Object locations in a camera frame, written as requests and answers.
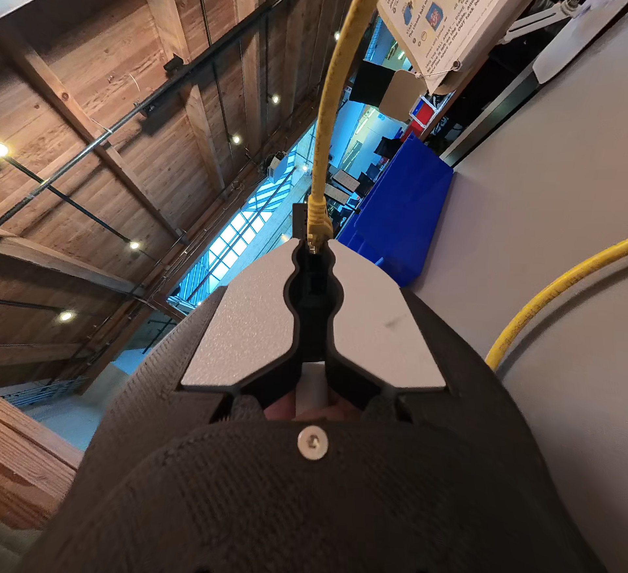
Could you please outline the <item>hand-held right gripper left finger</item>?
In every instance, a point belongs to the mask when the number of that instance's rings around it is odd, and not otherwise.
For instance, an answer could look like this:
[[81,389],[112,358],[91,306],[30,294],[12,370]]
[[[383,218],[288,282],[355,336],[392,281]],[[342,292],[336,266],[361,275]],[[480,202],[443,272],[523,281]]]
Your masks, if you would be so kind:
[[290,239],[241,271],[210,321],[180,384],[273,404],[296,386],[302,327],[290,287],[302,241]]

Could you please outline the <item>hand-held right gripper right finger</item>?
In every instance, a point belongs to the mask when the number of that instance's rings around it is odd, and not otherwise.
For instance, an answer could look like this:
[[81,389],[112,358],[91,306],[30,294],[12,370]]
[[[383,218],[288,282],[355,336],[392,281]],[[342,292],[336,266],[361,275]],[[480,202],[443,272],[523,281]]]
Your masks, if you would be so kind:
[[397,283],[337,240],[327,245],[334,308],[326,378],[351,404],[443,391],[446,381]]

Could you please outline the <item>blue plastic bin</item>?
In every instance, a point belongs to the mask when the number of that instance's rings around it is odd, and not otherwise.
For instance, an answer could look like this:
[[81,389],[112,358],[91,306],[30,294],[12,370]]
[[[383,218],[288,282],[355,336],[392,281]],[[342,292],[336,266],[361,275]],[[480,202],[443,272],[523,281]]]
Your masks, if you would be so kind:
[[453,169],[414,135],[406,138],[337,240],[398,286],[423,270]]

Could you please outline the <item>red plastic bin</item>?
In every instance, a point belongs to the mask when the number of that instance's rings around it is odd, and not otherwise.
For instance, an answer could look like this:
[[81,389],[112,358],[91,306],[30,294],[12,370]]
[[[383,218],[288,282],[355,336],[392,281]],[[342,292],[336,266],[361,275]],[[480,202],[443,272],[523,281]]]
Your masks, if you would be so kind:
[[410,111],[412,124],[417,125],[420,131],[425,130],[432,118],[436,115],[437,107],[426,96],[421,95]]

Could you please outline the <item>tan cardboard divider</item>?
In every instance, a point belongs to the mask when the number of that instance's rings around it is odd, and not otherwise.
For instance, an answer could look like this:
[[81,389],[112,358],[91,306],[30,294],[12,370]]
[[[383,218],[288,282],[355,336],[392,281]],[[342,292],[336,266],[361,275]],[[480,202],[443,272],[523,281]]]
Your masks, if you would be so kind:
[[427,91],[423,75],[406,70],[395,71],[379,104],[379,112],[398,122],[407,122],[418,99]]

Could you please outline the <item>black standing panel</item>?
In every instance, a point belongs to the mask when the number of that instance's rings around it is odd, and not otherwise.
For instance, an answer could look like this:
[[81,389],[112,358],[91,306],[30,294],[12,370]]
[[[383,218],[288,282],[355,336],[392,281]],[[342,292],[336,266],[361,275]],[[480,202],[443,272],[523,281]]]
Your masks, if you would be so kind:
[[396,71],[389,67],[362,60],[357,69],[349,100],[380,107]]

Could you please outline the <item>white board stand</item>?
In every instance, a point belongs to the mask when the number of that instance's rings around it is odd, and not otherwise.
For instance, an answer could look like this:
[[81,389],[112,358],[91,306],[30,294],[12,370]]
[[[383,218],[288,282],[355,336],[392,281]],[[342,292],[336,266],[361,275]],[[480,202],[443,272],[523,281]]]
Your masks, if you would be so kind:
[[627,7],[627,0],[565,0],[550,9],[515,21],[498,44],[507,44],[518,37],[568,20],[565,27],[539,53],[532,71],[539,84],[558,75],[586,46]]

